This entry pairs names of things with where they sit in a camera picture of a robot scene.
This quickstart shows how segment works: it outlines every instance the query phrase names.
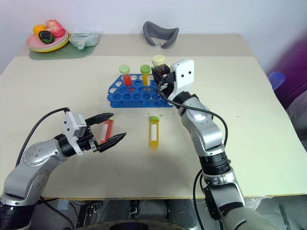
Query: green cap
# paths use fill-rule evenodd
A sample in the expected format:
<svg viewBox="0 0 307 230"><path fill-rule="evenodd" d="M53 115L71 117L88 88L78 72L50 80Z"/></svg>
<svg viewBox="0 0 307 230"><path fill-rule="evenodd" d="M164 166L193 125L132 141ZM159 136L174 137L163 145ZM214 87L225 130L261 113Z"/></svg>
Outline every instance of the green cap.
<svg viewBox="0 0 307 230"><path fill-rule="evenodd" d="M141 73L143 73L143 74L148 74L148 73L150 73L150 66L149 65L142 65L141 66Z"/></svg>
<svg viewBox="0 0 307 230"><path fill-rule="evenodd" d="M121 74L130 73L130 68L127 65L121 65L119 66L119 71Z"/></svg>
<svg viewBox="0 0 307 230"><path fill-rule="evenodd" d="M149 120L150 121L160 121L160 119L157 116L151 116Z"/></svg>

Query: test tube rack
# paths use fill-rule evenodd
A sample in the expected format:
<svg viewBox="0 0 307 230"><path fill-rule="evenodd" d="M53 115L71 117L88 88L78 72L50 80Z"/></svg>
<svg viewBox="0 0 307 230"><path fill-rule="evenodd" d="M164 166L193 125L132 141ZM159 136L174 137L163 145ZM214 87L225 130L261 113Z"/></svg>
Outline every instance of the test tube rack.
<svg viewBox="0 0 307 230"><path fill-rule="evenodd" d="M156 91L156 82L150 75L150 85L144 86L141 74L131 74L132 85L125 86L120 75L109 87L107 99L112 108L173 107Z"/></svg>

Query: yellow test tube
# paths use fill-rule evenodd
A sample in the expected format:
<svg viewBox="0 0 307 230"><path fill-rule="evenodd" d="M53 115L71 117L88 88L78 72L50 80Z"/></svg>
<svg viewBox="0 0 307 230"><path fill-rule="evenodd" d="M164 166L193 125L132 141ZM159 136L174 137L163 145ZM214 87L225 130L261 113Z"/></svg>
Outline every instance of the yellow test tube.
<svg viewBox="0 0 307 230"><path fill-rule="evenodd" d="M143 85L149 86L150 85L150 66L149 65L142 65L141 66L141 73L142 73L142 79L143 79Z"/></svg>
<svg viewBox="0 0 307 230"><path fill-rule="evenodd" d="M149 118L149 148L157 150L159 145L159 121L157 116Z"/></svg>

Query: toy fruit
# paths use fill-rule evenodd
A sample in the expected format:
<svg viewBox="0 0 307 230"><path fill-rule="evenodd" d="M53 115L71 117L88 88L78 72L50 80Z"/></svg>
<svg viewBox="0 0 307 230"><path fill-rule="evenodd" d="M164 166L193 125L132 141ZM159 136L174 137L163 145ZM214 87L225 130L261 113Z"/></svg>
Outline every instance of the toy fruit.
<svg viewBox="0 0 307 230"><path fill-rule="evenodd" d="M33 33L38 37L38 33L43 31L43 30L46 30L46 27L44 25L36 25L33 27Z"/></svg>
<svg viewBox="0 0 307 230"><path fill-rule="evenodd" d="M46 21L46 27L54 37L61 37L65 34L63 26L55 19Z"/></svg>
<svg viewBox="0 0 307 230"><path fill-rule="evenodd" d="M39 32L38 37L45 44L50 44L54 41L53 35L47 30Z"/></svg>

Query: test tube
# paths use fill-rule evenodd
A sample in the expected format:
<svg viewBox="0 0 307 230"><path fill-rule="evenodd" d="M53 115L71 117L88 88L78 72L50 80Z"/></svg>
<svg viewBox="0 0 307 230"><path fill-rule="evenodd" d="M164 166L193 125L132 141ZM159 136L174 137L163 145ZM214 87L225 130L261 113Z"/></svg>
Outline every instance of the test tube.
<svg viewBox="0 0 307 230"><path fill-rule="evenodd" d="M119 71L122 75L124 84L126 86L131 86L132 85L132 80L131 80L131 76L130 76L130 68L127 65L121 65L119 67Z"/></svg>
<svg viewBox="0 0 307 230"><path fill-rule="evenodd" d="M157 116L149 118L149 148L157 150L159 145L159 121Z"/></svg>
<svg viewBox="0 0 307 230"><path fill-rule="evenodd" d="M165 70L164 70L164 61L165 61L165 57L163 55L155 55L152 58L152 63L153 63L153 67L159 72L161 73L161 75L165 74Z"/></svg>
<svg viewBox="0 0 307 230"><path fill-rule="evenodd" d="M110 118L103 123L99 144L105 143L111 137L113 121L114 121L114 118Z"/></svg>
<svg viewBox="0 0 307 230"><path fill-rule="evenodd" d="M149 65L142 65L141 66L141 73L142 73L142 79L143 79L143 85L149 86L150 85L150 66Z"/></svg>

